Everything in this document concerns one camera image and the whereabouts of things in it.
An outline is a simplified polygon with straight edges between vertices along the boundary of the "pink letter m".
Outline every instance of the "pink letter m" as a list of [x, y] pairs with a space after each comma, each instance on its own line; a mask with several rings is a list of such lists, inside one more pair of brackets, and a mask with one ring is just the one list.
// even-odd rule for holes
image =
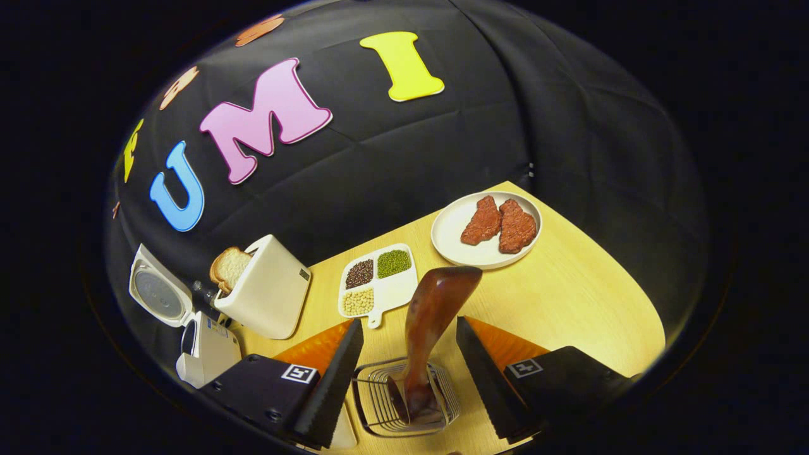
[[332, 120], [332, 112], [319, 108], [298, 80], [297, 58], [288, 58], [271, 67], [256, 81], [253, 109], [231, 103], [213, 108], [200, 124], [210, 133], [231, 172], [228, 180], [237, 185], [258, 165], [255, 156], [245, 155], [236, 141], [262, 155], [273, 154], [273, 116], [281, 126], [280, 140], [291, 144], [320, 130]]

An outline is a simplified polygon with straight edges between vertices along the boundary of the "steak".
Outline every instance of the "steak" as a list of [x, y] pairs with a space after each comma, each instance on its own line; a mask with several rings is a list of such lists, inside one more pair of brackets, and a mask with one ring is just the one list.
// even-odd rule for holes
[[509, 199], [500, 206], [502, 232], [500, 233], [500, 253], [519, 253], [536, 237], [536, 221], [525, 213], [517, 201]]
[[500, 232], [502, 216], [494, 198], [486, 196], [477, 202], [477, 211], [460, 235], [460, 241], [467, 245], [477, 245], [491, 239]]

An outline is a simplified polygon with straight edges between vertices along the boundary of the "metal dish rack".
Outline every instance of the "metal dish rack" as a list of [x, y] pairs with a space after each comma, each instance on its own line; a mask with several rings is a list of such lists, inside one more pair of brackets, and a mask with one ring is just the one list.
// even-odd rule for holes
[[403, 372], [405, 367], [407, 358], [399, 357], [361, 365], [354, 370], [354, 377], [351, 380], [354, 404], [357, 405], [357, 414], [362, 427], [371, 435], [387, 438], [431, 435], [442, 431], [460, 414], [460, 404], [447, 370], [428, 362], [430, 387], [441, 407], [441, 418], [419, 425], [408, 425], [402, 420], [388, 392], [388, 377]]

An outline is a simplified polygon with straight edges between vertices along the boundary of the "blue letter u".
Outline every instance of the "blue letter u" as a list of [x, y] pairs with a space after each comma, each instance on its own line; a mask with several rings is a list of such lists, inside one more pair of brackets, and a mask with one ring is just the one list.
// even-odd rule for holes
[[166, 167], [174, 169], [180, 183], [188, 192], [188, 204], [181, 209], [174, 202], [168, 193], [164, 181], [166, 176], [161, 172], [152, 181], [149, 197], [157, 203], [157, 207], [173, 228], [180, 232], [190, 231], [197, 225], [202, 217], [202, 209], [205, 208], [205, 195], [202, 193], [202, 185], [194, 174], [193, 169], [185, 159], [185, 141], [180, 141], [174, 146], [172, 152], [166, 159]]

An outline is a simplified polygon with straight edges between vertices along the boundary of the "wooden table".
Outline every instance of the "wooden table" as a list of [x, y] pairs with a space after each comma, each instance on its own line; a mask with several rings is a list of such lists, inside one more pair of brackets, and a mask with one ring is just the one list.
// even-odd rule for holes
[[[510, 266], [484, 272], [459, 316], [475, 317], [549, 350], [576, 346], [624, 376], [648, 368], [663, 351], [663, 325], [632, 277], [586, 234], [518, 186], [504, 182], [491, 190], [511, 191], [532, 200], [542, 213], [544, 226], [528, 255]], [[413, 251], [419, 279], [427, 270], [451, 266], [430, 240], [436, 216], [438, 211], [313, 265], [311, 287], [294, 335], [287, 340], [271, 340], [234, 323], [231, 330], [240, 338], [243, 354], [272, 357], [343, 322], [337, 312], [341, 273], [350, 261], [364, 254], [405, 243]], [[405, 355], [407, 308], [386, 312], [382, 325], [375, 330], [367, 328], [367, 318], [362, 319], [365, 344], [358, 365]], [[446, 455], [459, 451], [463, 455], [488, 455], [516, 446], [495, 435], [455, 343], [455, 326], [450, 324], [431, 356], [449, 371], [460, 400], [461, 413], [452, 425], [438, 434], [417, 438], [372, 436], [362, 429], [349, 390], [346, 403], [358, 445], [327, 452]]]

